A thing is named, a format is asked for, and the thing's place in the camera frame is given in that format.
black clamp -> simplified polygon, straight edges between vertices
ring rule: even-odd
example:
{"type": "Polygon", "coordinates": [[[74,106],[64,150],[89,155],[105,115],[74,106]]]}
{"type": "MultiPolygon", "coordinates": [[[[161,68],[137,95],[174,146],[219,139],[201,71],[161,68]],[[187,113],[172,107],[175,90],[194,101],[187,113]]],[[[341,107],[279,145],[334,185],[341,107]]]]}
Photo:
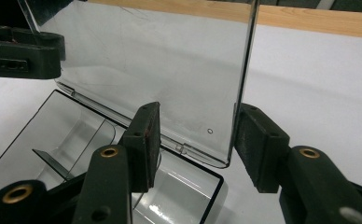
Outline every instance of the black clamp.
{"type": "Polygon", "coordinates": [[[0,26],[0,77],[57,78],[64,60],[62,35],[0,26]]]}
{"type": "Polygon", "coordinates": [[[282,187],[287,224],[362,223],[362,187],[349,182],[323,151],[290,148],[289,136],[260,109],[242,104],[235,139],[258,191],[282,187]]]}

screw hole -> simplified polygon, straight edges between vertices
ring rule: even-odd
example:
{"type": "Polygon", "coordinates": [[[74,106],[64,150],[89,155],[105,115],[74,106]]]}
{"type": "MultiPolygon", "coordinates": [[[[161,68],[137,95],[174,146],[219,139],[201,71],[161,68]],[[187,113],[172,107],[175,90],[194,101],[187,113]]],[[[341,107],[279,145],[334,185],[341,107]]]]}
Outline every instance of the screw hole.
{"type": "Polygon", "coordinates": [[[95,222],[100,222],[106,220],[110,214],[111,214],[111,209],[109,209],[109,207],[107,206],[102,206],[94,210],[94,212],[91,214],[91,220],[95,222]]]}
{"type": "Polygon", "coordinates": [[[101,153],[102,157],[113,157],[118,154],[118,150],[116,148],[106,148],[101,153]]]}
{"type": "Polygon", "coordinates": [[[320,154],[317,151],[309,148],[302,148],[299,150],[299,152],[307,158],[317,159],[320,157],[320,154]]]}
{"type": "Polygon", "coordinates": [[[18,203],[27,198],[33,192],[31,185],[20,185],[6,193],[3,197],[3,203],[18,203]]]}

transparent plastic panel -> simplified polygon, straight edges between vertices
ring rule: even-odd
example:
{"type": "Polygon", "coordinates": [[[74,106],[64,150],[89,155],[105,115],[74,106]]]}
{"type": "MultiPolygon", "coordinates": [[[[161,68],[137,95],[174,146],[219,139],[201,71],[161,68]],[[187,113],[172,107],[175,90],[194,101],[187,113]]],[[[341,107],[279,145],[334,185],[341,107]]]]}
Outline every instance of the transparent plastic panel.
{"type": "Polygon", "coordinates": [[[167,147],[217,167],[229,164],[255,5],[201,0],[20,3],[34,32],[65,38],[59,82],[130,119],[140,105],[158,101],[167,147]]]}

